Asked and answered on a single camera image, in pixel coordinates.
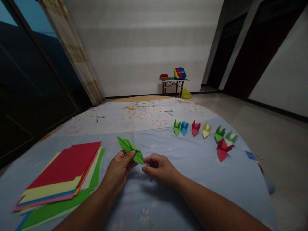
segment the hand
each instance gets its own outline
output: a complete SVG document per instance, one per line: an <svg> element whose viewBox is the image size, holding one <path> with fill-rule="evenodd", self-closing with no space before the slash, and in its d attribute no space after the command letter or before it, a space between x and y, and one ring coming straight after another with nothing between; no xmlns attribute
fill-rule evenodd
<svg viewBox="0 0 308 231"><path fill-rule="evenodd" d="M111 160L100 185L103 191L109 190L114 196L123 190L128 173L137 166L133 161L136 151L132 150L125 154L126 152L122 150Z"/></svg>
<svg viewBox="0 0 308 231"><path fill-rule="evenodd" d="M153 153L144 158L143 162L147 165L142 168L142 171L171 186L174 186L182 176L165 156ZM158 168L151 167L153 162L158 163Z"/></svg>

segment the green origami crane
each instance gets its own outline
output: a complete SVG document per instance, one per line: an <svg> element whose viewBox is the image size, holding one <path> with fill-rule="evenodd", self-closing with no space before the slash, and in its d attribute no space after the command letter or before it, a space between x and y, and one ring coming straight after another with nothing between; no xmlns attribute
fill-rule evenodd
<svg viewBox="0 0 308 231"><path fill-rule="evenodd" d="M232 131L228 132L225 139L228 147L233 145L235 141L237 141L237 137L238 137L237 135L232 134Z"/></svg>
<svg viewBox="0 0 308 231"><path fill-rule="evenodd" d="M226 131L225 128L223 130L220 130L220 128L221 128L221 125L219 126L219 128L216 129L216 132L215 132L215 139L217 142L221 141L224 138L225 131Z"/></svg>
<svg viewBox="0 0 308 231"><path fill-rule="evenodd" d="M119 140L121 148L123 148L123 150L126 151L126 153L129 153L131 150L136 151L136 154L133 158L133 160L136 163L145 165L145 163L142 161L143 155L142 155L141 151L138 148L135 147L135 145L133 145L129 140L122 138L120 136L118 136L118 140Z"/></svg>
<svg viewBox="0 0 308 231"><path fill-rule="evenodd" d="M173 130L174 130L174 133L176 134L176 136L180 133L180 126L181 126L181 122L176 122L176 120L174 121L174 124L173 124Z"/></svg>

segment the curtain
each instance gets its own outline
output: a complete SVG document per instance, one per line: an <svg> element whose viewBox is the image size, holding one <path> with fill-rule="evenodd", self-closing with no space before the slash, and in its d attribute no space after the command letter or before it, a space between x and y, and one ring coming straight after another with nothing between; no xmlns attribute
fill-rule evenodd
<svg viewBox="0 0 308 231"><path fill-rule="evenodd" d="M63 0L38 0L92 104L105 100Z"/></svg>

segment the forearm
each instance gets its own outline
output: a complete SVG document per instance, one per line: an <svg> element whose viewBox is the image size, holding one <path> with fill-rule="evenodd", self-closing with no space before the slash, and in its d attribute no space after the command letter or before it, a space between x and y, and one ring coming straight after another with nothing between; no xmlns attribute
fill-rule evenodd
<svg viewBox="0 0 308 231"><path fill-rule="evenodd" d="M203 187L181 176L174 188L181 194L204 228L209 230L268 230L245 210Z"/></svg>
<svg viewBox="0 0 308 231"><path fill-rule="evenodd" d="M54 230L99 230L114 202L113 192L101 185Z"/></svg>

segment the light blue tablecloth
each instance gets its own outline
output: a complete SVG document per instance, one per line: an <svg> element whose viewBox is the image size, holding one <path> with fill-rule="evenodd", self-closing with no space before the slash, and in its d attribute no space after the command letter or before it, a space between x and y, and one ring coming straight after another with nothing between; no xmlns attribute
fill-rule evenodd
<svg viewBox="0 0 308 231"><path fill-rule="evenodd" d="M200 132L177 137L173 127L139 132L49 137L18 158L0 179L1 230L15 230L23 219L11 209L25 188L38 176L51 158L73 144L102 141L106 149L101 165L102 180L110 160L121 150L117 136L129 139L143 156L152 153L166 155L185 176L233 201L271 229L276 229L275 211L264 178L256 161L250 160L249 148L241 137L227 158L220 162L214 139L219 125L232 130L222 118L209 120L210 135L203 139ZM199 230L202 227L180 196L171 188L147 176L142 165L134 168L123 192L115 202L104 230ZM65 217L58 218L33 230L51 230Z"/></svg>

